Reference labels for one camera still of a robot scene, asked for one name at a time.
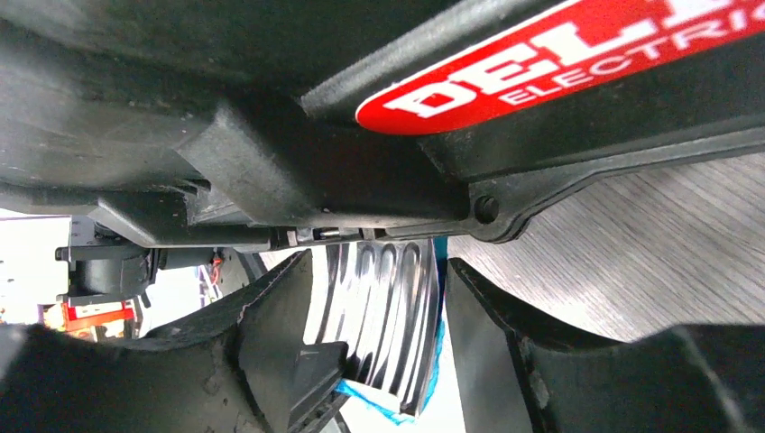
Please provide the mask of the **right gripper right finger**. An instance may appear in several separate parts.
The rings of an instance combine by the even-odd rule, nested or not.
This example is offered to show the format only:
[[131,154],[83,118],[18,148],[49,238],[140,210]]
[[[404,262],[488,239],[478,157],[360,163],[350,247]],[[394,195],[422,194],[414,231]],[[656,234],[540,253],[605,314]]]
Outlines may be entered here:
[[764,329],[587,332],[453,258],[446,308],[469,432],[761,432]]

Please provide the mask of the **black plastic toolbox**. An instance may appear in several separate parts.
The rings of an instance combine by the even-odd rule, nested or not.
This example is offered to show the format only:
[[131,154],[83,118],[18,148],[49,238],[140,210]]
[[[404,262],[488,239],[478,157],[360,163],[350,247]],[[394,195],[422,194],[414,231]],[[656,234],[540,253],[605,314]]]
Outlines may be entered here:
[[211,247],[228,295],[310,251],[304,342],[394,418],[435,380],[445,237],[763,148],[761,1],[1,4],[2,207]]

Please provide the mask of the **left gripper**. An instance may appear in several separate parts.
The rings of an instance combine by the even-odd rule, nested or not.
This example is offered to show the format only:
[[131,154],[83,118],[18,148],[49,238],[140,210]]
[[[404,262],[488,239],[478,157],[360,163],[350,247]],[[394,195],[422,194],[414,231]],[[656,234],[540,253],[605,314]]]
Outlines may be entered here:
[[73,216],[69,244],[55,251],[68,265],[68,288],[59,300],[93,305],[142,296],[160,270],[211,263],[211,247],[145,248],[86,216]]

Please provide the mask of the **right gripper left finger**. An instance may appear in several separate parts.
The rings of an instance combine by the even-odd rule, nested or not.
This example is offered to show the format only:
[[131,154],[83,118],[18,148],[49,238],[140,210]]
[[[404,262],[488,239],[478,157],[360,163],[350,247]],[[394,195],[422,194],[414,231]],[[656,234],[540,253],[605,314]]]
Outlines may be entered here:
[[303,340],[310,251],[147,336],[1,328],[4,432],[319,432],[345,402],[344,343]]

